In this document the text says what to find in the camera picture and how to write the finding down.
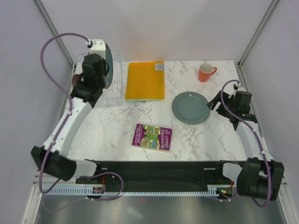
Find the white wall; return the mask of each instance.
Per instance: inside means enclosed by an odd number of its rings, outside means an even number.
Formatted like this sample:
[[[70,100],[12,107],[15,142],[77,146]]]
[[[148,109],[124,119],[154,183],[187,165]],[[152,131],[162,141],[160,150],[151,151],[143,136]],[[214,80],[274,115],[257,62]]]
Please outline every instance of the white wall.
[[[0,223],[21,222],[37,167],[30,151],[52,132],[64,97],[39,62],[51,34],[31,0],[0,7]],[[71,68],[56,43],[46,65],[67,86]]]
[[[59,33],[103,38],[130,61],[150,61],[239,60],[271,0],[42,2]],[[78,43],[65,45],[74,54]]]
[[[299,209],[299,1],[282,0],[242,70],[271,154]]]

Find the barcode label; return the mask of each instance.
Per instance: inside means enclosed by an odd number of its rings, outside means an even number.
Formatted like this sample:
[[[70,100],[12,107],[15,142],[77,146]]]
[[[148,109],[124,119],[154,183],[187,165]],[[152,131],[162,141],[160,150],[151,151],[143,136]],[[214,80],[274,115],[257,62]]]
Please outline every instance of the barcode label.
[[[164,71],[164,64],[163,63],[156,63],[155,64],[155,71]]]

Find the purple book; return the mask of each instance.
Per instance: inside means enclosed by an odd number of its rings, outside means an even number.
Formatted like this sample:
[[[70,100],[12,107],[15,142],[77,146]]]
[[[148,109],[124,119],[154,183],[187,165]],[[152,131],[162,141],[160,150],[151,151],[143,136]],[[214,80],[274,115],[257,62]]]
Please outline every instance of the purple book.
[[[169,152],[171,135],[171,128],[137,124],[132,145]]]

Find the yellow folder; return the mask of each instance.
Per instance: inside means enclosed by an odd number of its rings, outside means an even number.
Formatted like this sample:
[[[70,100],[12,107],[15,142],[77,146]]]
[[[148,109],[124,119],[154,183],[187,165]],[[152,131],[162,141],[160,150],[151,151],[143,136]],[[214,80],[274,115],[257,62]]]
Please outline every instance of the yellow folder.
[[[127,101],[165,99],[164,62],[129,63]]]

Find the orange mug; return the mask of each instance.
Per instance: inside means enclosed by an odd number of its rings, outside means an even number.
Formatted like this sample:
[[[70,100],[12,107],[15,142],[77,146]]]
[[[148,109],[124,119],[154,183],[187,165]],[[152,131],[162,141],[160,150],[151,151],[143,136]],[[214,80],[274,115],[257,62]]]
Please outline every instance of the orange mug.
[[[202,83],[204,83],[216,71],[217,71],[216,67],[213,67],[210,64],[204,63],[199,68],[199,71],[198,71],[198,80],[201,81]]]

